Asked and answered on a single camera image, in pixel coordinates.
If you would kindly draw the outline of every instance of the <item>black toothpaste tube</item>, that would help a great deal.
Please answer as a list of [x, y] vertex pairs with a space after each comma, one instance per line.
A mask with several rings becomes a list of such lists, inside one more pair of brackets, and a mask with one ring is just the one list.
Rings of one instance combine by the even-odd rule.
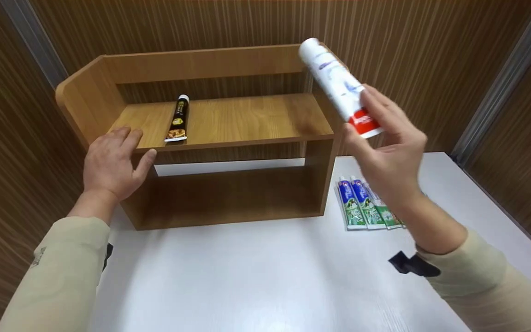
[[188, 126], [189, 105], [190, 98], [188, 96], [181, 95], [177, 98], [173, 120], [171, 120], [171, 125], [169, 126], [165, 142], [178, 142], [188, 139], [186, 128]]

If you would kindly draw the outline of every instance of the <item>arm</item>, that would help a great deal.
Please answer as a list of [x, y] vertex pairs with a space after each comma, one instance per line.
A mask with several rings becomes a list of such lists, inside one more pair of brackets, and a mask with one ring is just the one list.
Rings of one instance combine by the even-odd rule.
[[421, 193], [425, 134], [376, 89], [366, 86], [362, 101], [388, 145], [373, 149], [347, 124], [346, 146], [370, 187], [406, 223], [419, 255], [440, 269], [427, 278], [432, 287], [475, 332], [531, 332], [531, 281]]
[[84, 191], [66, 218], [53, 224], [34, 251], [0, 321], [0, 332], [85, 331], [100, 280], [112, 212], [145, 180], [156, 151], [133, 170], [140, 130], [114, 130], [89, 148]]

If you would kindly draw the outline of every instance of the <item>metal strip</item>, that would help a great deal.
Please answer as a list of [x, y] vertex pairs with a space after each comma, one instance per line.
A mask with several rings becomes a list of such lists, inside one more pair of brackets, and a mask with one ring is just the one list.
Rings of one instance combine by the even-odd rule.
[[459, 166], [466, 166], [530, 65], [531, 20], [452, 151]]
[[30, 0], [0, 0], [0, 4], [21, 35], [46, 80], [53, 89], [57, 88], [57, 85], [68, 77], [67, 70], [44, 31], [44, 27], [40, 24]]

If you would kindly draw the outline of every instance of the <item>white cap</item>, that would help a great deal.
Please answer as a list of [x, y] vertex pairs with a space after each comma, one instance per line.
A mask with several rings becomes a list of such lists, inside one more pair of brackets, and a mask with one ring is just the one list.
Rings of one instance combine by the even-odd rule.
[[325, 47], [321, 46], [321, 43], [316, 38], [309, 38], [302, 42], [299, 47], [299, 56], [306, 64], [310, 63], [311, 59], [321, 52], [327, 51]]

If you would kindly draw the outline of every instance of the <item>red label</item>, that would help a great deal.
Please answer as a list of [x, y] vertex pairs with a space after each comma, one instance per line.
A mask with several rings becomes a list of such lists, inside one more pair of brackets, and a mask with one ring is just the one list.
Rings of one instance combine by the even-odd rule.
[[356, 131], [360, 135], [364, 134], [365, 132], [380, 128], [378, 122], [372, 119], [368, 115], [367, 110], [364, 108], [357, 110], [354, 115], [349, 118], [348, 122], [354, 126], [354, 128], [356, 128]]

